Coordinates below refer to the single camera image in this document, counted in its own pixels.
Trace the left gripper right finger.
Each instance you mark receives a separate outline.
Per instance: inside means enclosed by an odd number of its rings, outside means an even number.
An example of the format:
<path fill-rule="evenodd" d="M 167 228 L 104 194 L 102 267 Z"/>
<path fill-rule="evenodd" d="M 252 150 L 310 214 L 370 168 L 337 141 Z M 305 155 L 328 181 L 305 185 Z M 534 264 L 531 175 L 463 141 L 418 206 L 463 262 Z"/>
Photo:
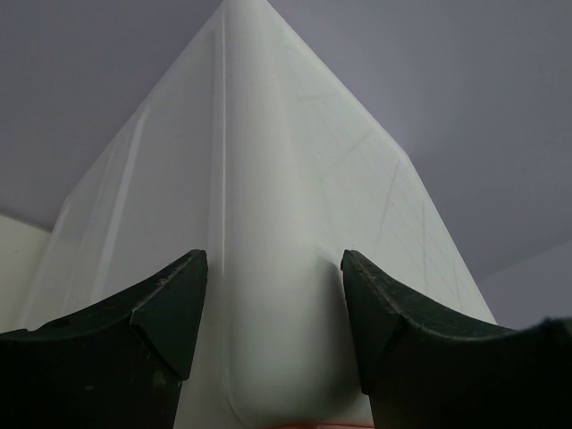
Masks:
<path fill-rule="evenodd" d="M 486 323 L 341 260 L 361 391 L 378 428 L 568 428 L 571 322 Z"/>

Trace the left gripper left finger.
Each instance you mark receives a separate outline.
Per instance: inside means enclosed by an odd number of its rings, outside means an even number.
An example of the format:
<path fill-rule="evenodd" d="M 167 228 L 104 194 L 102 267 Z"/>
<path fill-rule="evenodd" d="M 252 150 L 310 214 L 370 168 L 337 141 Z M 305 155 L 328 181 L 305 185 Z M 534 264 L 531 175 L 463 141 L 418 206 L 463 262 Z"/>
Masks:
<path fill-rule="evenodd" d="M 173 427 L 207 271 L 206 252 L 192 250 L 92 306 L 3 333 L 2 427 Z"/>

